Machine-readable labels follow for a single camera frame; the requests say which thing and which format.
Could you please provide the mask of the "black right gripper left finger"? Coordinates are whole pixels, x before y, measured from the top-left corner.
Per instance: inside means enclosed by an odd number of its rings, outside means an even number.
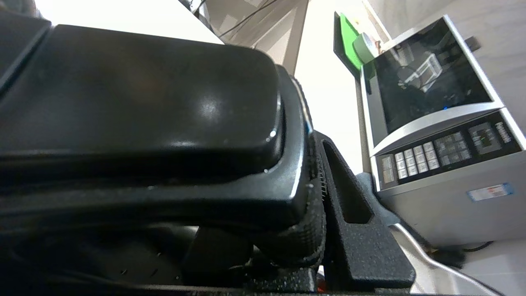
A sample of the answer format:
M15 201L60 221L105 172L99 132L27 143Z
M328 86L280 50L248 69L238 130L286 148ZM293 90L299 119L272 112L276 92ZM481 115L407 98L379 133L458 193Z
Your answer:
M239 283L252 255L245 237L200 227L183 260L184 283Z

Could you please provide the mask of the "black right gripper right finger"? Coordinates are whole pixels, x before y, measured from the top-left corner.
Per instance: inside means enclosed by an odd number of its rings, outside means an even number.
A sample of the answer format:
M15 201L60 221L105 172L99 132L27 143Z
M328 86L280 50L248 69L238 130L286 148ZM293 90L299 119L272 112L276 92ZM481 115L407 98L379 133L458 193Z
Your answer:
M314 133L323 180L329 291L410 291L416 272L336 144Z

